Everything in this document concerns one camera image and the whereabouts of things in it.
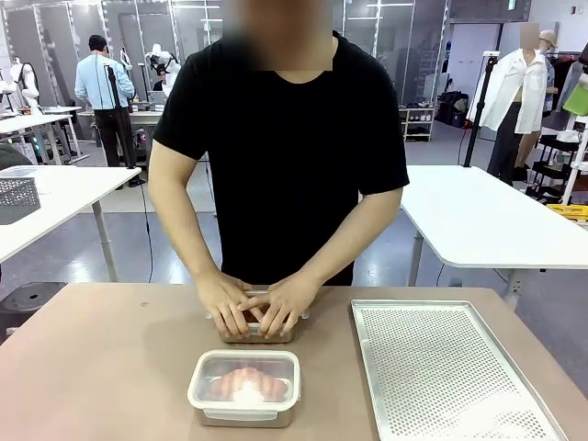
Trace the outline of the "person's right hand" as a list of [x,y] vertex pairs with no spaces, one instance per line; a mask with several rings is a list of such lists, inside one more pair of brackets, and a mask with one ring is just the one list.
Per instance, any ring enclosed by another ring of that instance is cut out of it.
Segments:
[[223,336],[242,338],[249,335],[250,329],[239,305],[248,300],[246,292],[254,289],[252,285],[215,270],[200,274],[196,286],[202,304]]

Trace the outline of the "person's left hand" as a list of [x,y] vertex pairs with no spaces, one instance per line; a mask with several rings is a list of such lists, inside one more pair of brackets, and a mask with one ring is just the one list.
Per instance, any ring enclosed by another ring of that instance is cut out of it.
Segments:
[[271,286],[267,293],[244,300],[238,310],[249,311],[267,305],[260,322],[261,335],[269,339],[276,333],[286,334],[311,306],[322,283],[321,279],[300,271]]

